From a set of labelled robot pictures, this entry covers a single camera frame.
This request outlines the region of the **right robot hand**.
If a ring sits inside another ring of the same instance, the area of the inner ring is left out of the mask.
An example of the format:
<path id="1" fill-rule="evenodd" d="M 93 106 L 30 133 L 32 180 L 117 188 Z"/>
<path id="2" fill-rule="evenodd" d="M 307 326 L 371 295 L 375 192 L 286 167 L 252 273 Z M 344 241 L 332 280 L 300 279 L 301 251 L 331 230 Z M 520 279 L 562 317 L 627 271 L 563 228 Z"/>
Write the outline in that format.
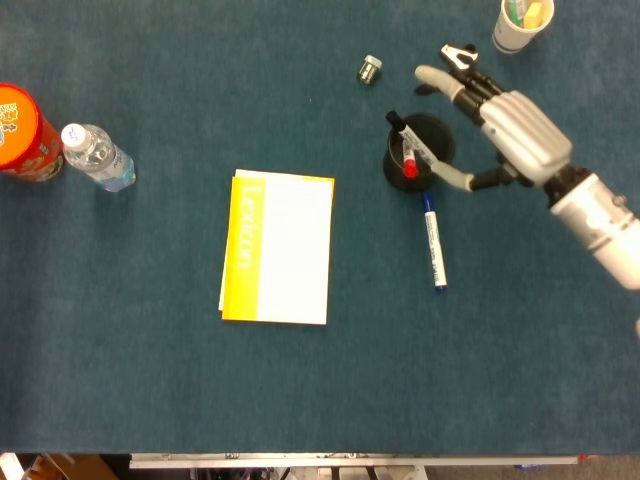
<path id="1" fill-rule="evenodd" d="M 541 187 L 570 164 L 572 143 L 528 97 L 505 90 L 482 72 L 414 71 L 423 85 L 449 98 L 482 131 L 515 174 Z"/>

